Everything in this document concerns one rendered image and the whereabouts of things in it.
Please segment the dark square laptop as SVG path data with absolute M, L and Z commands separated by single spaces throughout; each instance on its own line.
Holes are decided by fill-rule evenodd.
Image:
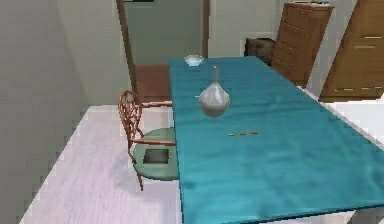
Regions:
M 144 154 L 144 164 L 167 164 L 169 160 L 168 149 L 147 149 Z

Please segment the grey round vase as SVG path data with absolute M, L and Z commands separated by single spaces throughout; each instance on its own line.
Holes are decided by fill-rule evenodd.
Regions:
M 216 118 L 223 115 L 230 105 L 229 94 L 219 84 L 219 69 L 213 67 L 212 83 L 199 95 L 199 103 L 203 113 Z

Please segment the pale glass bowl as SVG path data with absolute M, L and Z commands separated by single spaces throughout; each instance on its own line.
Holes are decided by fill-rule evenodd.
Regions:
M 188 55 L 184 57 L 185 63 L 190 67 L 199 66 L 203 60 L 204 58 L 200 55 Z

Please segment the brown thin pencil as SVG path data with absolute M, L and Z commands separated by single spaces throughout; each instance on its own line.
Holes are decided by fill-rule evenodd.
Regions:
M 261 134 L 260 131 L 249 131 L 249 132 L 236 132 L 236 133 L 229 133 L 228 136 L 234 137 L 234 136 L 247 136 L 247 135 L 258 135 Z

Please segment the red chair green seat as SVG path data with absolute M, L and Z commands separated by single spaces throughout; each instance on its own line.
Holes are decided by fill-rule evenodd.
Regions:
M 127 139 L 127 153 L 136 172 L 140 190 L 143 178 L 174 181 L 179 179 L 175 131 L 165 127 L 144 133 L 139 127 L 144 108 L 171 107 L 171 103 L 142 103 L 131 90 L 118 98 L 118 112 Z

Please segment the teal cloth covered table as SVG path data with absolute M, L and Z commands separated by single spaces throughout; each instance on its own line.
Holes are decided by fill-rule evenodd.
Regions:
M 214 66 L 230 96 L 216 118 L 199 103 Z M 384 207 L 384 150 L 258 58 L 173 59 L 169 74 L 183 224 Z

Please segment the brown wooden chest of drawers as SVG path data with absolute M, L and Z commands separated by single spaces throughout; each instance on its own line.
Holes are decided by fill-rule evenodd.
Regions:
M 334 7 L 312 3 L 284 4 L 271 67 L 296 86 L 309 81 Z

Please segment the light brown wooden cupboard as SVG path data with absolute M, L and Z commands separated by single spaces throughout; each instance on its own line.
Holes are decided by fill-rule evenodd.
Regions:
M 384 0 L 357 0 L 320 102 L 376 100 L 384 93 Z

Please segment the brown wooden door frame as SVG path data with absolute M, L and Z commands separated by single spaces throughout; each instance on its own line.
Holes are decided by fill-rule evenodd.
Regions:
M 131 88 L 171 99 L 168 61 L 208 54 L 208 0 L 116 0 Z

